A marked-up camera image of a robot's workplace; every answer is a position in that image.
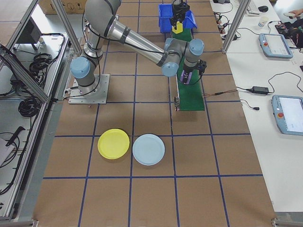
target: cardboard box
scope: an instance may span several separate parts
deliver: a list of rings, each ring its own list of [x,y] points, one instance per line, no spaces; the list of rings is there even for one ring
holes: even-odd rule
[[[67,14],[82,14],[86,0],[61,0]],[[44,14],[57,14],[51,0],[40,0],[39,6]]]

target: keyboard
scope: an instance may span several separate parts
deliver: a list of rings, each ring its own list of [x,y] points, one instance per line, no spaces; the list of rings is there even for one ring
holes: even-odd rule
[[[250,16],[259,16],[260,15],[260,11],[257,8],[254,0],[250,1],[250,5],[247,7],[247,11],[246,11],[247,15]]]

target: green conveyor belt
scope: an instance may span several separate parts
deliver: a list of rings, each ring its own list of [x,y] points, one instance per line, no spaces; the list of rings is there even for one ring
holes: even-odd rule
[[[184,28],[182,33],[175,34],[172,33],[172,37],[184,41],[192,40],[191,31],[188,28]],[[183,71],[184,59],[182,59],[178,72],[177,72],[177,82],[178,82],[178,99],[179,99],[179,110],[181,111],[199,111],[204,110],[204,101],[201,91],[201,83],[198,82],[194,85],[184,85],[180,82],[180,76]],[[199,79],[198,70],[194,70],[191,82],[195,83]]]

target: blue joint cap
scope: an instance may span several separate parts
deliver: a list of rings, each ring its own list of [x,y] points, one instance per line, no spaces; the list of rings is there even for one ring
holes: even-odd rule
[[[167,51],[168,50],[168,48],[169,48],[169,46],[170,46],[170,44],[171,44],[171,42],[174,40],[174,38],[167,38],[166,40],[165,40],[165,44],[164,44],[164,50],[165,51]]]
[[[189,42],[189,50],[195,56],[200,56],[204,50],[204,43],[201,39],[192,39]]]
[[[178,71],[179,65],[175,62],[167,62],[162,65],[162,73],[164,76],[173,77]]]
[[[87,76],[90,71],[90,63],[84,57],[79,57],[71,62],[71,72],[77,79],[82,79]]]

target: blue bin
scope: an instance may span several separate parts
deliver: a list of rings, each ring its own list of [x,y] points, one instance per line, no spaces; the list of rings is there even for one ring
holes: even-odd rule
[[[159,27],[161,33],[171,32],[171,24],[169,19],[172,17],[171,4],[160,4],[159,5]],[[185,20],[182,22],[184,28],[197,28],[195,16],[192,11],[185,13]]]

